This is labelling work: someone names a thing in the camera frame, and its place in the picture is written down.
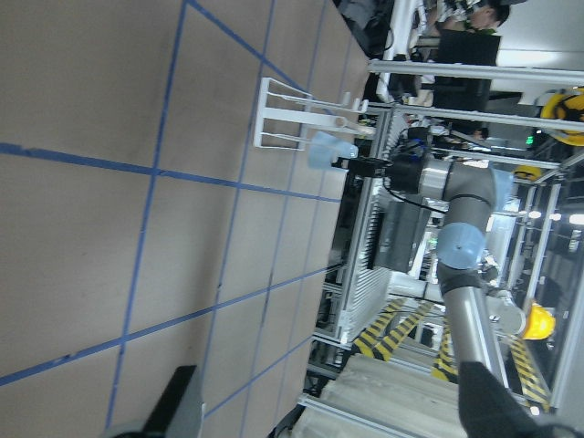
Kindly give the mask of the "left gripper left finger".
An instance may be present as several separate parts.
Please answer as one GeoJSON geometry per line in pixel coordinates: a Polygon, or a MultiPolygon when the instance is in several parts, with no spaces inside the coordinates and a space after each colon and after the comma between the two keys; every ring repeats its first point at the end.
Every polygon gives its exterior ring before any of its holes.
{"type": "Polygon", "coordinates": [[[113,426],[108,437],[201,437],[202,380],[196,365],[178,367],[143,422],[113,426]]]}

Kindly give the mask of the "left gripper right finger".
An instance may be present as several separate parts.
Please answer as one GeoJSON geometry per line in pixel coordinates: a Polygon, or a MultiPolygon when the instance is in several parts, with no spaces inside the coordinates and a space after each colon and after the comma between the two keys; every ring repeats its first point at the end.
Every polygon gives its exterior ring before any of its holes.
{"type": "Polygon", "coordinates": [[[458,411],[469,437],[581,437],[559,422],[535,420],[481,362],[458,368],[458,411]]]}

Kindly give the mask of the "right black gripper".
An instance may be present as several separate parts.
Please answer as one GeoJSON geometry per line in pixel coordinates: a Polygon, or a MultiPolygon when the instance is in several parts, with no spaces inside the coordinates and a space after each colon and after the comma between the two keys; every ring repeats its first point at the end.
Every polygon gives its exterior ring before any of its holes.
{"type": "Polygon", "coordinates": [[[340,170],[351,170],[355,167],[355,173],[359,176],[390,179],[390,187],[393,190],[406,193],[418,193],[422,175],[422,162],[414,161],[408,156],[399,156],[392,162],[378,158],[349,159],[338,157],[331,163],[331,167],[340,170]]]}

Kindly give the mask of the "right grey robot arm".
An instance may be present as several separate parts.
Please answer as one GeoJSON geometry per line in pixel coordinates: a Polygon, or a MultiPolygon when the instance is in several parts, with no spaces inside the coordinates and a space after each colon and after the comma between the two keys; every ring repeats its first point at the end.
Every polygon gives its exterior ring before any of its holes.
{"type": "Polygon", "coordinates": [[[478,264],[486,246],[488,220],[492,213],[504,209],[514,175],[434,158],[387,162],[334,156],[329,165],[359,176],[388,178],[399,191],[448,203],[438,234],[437,276],[458,369],[466,362],[480,362],[507,388],[504,361],[487,314],[478,264]]]}

